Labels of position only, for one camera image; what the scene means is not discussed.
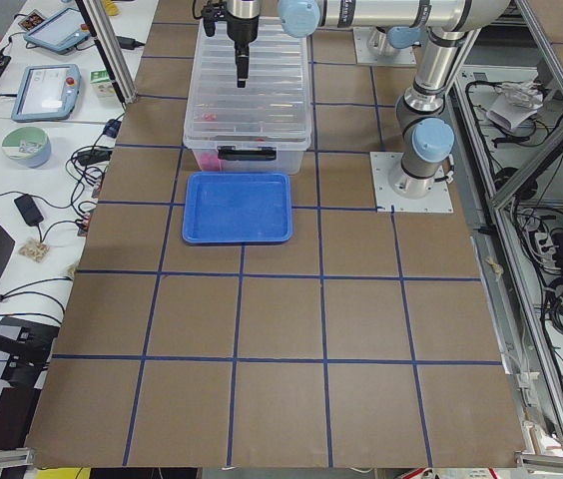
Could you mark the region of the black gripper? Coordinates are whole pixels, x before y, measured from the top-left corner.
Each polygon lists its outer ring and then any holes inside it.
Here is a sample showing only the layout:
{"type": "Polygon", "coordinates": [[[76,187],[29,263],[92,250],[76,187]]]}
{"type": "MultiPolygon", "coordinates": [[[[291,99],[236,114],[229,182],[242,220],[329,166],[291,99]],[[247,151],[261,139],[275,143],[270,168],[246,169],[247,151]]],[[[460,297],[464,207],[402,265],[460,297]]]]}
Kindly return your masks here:
{"type": "Polygon", "coordinates": [[[228,35],[236,45],[237,87],[244,88],[249,77],[249,45],[258,37],[260,1],[227,0],[225,18],[228,35]]]}

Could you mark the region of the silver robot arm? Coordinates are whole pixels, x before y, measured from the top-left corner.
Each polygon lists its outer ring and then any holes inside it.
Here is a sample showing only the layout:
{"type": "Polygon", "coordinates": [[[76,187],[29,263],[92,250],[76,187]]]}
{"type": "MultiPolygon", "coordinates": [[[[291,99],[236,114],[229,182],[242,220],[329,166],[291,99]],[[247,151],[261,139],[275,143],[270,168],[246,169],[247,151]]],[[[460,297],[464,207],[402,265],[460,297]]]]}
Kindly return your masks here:
{"type": "Polygon", "coordinates": [[[422,27],[427,42],[411,86],[398,99],[396,115],[405,149],[389,175],[400,196],[419,200],[454,145],[440,119],[445,96],[478,32],[507,8],[505,1],[280,1],[283,30],[305,38],[319,27],[422,27]]]}

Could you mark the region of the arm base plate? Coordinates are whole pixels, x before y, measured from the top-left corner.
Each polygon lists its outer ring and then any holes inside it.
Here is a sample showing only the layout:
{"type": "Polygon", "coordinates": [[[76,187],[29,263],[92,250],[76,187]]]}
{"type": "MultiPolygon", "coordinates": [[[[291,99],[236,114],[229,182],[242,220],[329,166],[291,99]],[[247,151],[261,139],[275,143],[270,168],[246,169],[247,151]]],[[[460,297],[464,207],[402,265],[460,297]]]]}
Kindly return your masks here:
{"type": "Polygon", "coordinates": [[[437,165],[428,179],[410,177],[401,164],[401,152],[371,152],[375,207],[380,213],[452,214],[451,183],[437,165]]]}
{"type": "Polygon", "coordinates": [[[416,64],[413,48],[420,44],[416,27],[355,27],[356,63],[368,66],[410,68],[416,64]]]}

